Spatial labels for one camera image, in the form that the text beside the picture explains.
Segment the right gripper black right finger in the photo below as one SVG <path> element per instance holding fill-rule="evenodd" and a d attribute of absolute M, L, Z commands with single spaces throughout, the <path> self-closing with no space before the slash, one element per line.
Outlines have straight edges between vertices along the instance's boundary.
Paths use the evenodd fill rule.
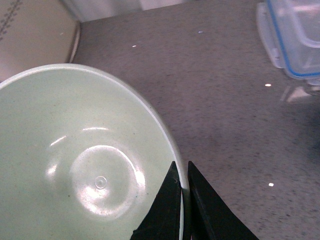
<path fill-rule="evenodd" d="M 192 161 L 188 162 L 187 177 L 193 240 L 258 239 L 231 211 Z"/>

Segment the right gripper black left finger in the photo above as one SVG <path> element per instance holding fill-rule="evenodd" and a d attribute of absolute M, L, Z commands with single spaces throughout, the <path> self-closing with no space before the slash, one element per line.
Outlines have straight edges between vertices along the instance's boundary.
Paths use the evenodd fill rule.
<path fill-rule="evenodd" d="M 180 238 L 181 183 L 173 161 L 143 221 L 132 240 L 178 240 Z"/>

